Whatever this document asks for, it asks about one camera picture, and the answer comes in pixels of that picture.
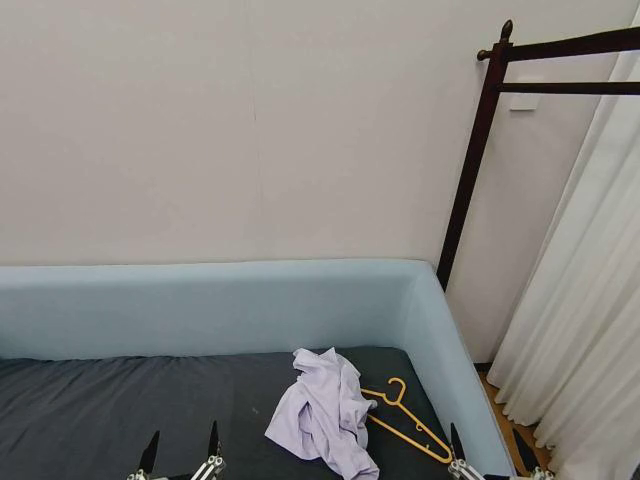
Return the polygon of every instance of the yellow hanger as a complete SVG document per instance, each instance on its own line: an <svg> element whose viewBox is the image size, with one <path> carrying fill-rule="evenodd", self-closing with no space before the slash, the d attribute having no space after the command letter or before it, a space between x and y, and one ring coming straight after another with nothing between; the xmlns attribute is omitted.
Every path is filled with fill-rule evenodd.
<svg viewBox="0 0 640 480"><path fill-rule="evenodd" d="M429 445L428 444L427 445L419 444L418 442L416 442L412 438L407 437L404 433L396 430L391 425L388 425L387 423L383 422L379 418L374 417L373 415L368 415L368 417L371 420L373 420L374 422L376 422L378 425L386 428L387 430L389 430L394 435L397 435L398 437L403 439L405 442L408 442L411 445L413 445L414 447L416 447L417 449L422 450L424 453L426 453L427 455L432 456L433 458L435 458L439 462L451 463L451 461L453 460L453 456L451 455L451 449L449 448L449 446L446 443L444 443L442 440L440 440L436 436L435 433L433 433L431 430L429 430L424 423L422 423L420 420L418 420L416 418L416 416L413 413L411 413L407 409L407 407L405 407L402 404L402 397L404 396L404 392L407 389L406 383L404 383L404 381L402 379L398 378L398 377L390 378L387 383L389 385L391 385L392 383L399 383L402 386L402 388L400 389L400 393L398 394L398 398L396 400L393 400L393 401L389 400L387 398L387 395L384 394L384 393L375 392L373 390L367 390L366 388L361 388L360 390L362 391L362 393L366 393L367 395L373 395L375 397L380 397L385 401L385 403L387 405L391 405L392 407L398 407L400 410L402 410L409 418L411 418L411 420L413 420L416 423L416 430L418 430L419 432L425 432L427 435L429 435L431 438L433 438L436 441L436 443L438 445L440 445L445 452L447 452L447 456L446 457L441 457L437 453L432 452L429 449Z"/></svg>

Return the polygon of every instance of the rack finial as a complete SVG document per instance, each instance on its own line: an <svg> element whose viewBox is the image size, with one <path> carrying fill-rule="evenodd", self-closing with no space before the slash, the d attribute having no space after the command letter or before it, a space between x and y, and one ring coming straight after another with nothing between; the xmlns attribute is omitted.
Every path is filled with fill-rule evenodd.
<svg viewBox="0 0 640 480"><path fill-rule="evenodd" d="M509 37L511 36L511 32L513 32L513 20L509 19L504 22L502 26L502 31L500 32L500 40L508 42Z"/></svg>

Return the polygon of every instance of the white wall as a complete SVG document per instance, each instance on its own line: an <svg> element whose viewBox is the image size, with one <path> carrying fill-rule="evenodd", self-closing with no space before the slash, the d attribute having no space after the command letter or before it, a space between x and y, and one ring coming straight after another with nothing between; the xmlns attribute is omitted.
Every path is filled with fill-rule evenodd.
<svg viewBox="0 0 640 480"><path fill-rule="evenodd" d="M436 262L484 66L636 0L3 0L0 263ZM534 65L605 79L610 58ZM495 122L449 298L488 359L595 99Z"/></svg>

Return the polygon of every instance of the white curtain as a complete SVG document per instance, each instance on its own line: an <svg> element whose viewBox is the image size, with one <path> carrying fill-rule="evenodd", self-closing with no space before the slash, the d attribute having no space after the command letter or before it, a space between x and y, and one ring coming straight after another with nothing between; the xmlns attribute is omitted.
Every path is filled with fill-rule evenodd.
<svg viewBox="0 0 640 480"><path fill-rule="evenodd" d="M635 53L611 80L640 81ZM640 98L603 98L488 376L560 479L640 463Z"/></svg>

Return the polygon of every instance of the dark gray bed sheet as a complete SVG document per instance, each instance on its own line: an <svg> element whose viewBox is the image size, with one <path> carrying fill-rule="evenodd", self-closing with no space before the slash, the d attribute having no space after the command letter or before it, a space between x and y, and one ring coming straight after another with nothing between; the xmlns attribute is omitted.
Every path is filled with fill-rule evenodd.
<svg viewBox="0 0 640 480"><path fill-rule="evenodd" d="M339 350L362 373L362 387L387 391L403 378L403 403L445 439L407 355L397 349ZM124 479L155 430L154 476L204 460L218 420L224 478L335 479L321 461L302 461L264 437L273 411L297 376L290 353L215 357L0 361L0 479ZM415 439L427 437L396 408L376 415ZM372 422L368 451L383 479L445 479L445 465ZM431 448L438 451L434 442Z"/></svg>

